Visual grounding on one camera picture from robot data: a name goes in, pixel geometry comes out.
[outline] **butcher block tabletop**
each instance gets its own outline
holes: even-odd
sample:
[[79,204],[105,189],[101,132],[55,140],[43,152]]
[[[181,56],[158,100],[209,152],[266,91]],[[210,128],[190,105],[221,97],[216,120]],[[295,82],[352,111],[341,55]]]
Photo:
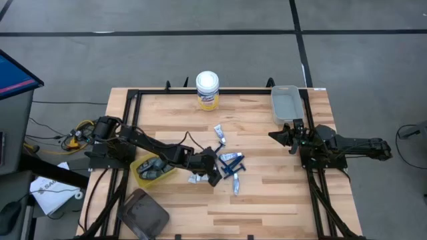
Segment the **butcher block tabletop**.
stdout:
[[[123,117],[127,90],[111,90],[106,115]],[[307,90],[315,125],[335,129],[327,91]],[[130,108],[131,120],[134,104]],[[232,177],[222,179],[212,187],[207,182],[189,183],[191,172],[177,169],[144,189],[170,215],[168,224],[157,238],[174,239],[179,234],[182,239],[247,239],[248,235],[254,235],[255,239],[317,239],[307,174],[301,166],[300,156],[290,155],[289,147],[268,136],[268,132],[283,127],[273,122],[270,95],[220,95],[220,105],[214,111],[201,110],[196,95],[150,94],[142,97],[138,126],[165,143],[177,143],[189,131],[201,146],[215,149],[219,143],[214,126],[219,123],[227,144],[219,153],[242,152],[246,156],[242,162],[247,170],[239,172],[239,195],[234,195]],[[190,139],[182,144],[194,147],[196,152],[201,151]],[[138,149],[136,158],[145,154],[147,151]],[[89,195],[102,172],[102,169],[96,169],[91,173],[81,224],[85,220]],[[111,169],[107,171],[95,189],[87,214],[88,226],[105,207],[111,172]],[[332,206],[347,226],[361,235],[348,178],[336,169],[327,169],[326,179]],[[127,196],[137,188],[137,181],[129,174]],[[325,234],[328,234],[323,207],[321,212]],[[117,207],[111,211],[107,235],[113,234],[116,213]],[[83,229],[79,227],[77,235],[82,233]],[[121,224],[119,238],[136,239],[136,236]]]

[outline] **toothpaste tube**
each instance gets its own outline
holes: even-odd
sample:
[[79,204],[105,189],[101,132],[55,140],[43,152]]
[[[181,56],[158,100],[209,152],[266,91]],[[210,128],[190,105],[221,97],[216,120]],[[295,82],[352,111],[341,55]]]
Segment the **toothpaste tube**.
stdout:
[[218,124],[214,127],[216,135],[221,139],[222,144],[226,144],[226,138],[224,137],[224,132],[221,130],[221,124]]
[[234,173],[233,190],[234,190],[234,195],[236,196],[239,194],[239,187],[240,187],[240,182],[239,182],[238,174]]
[[240,156],[242,156],[242,153],[226,153],[226,154],[221,154],[220,158],[222,161],[229,161]]

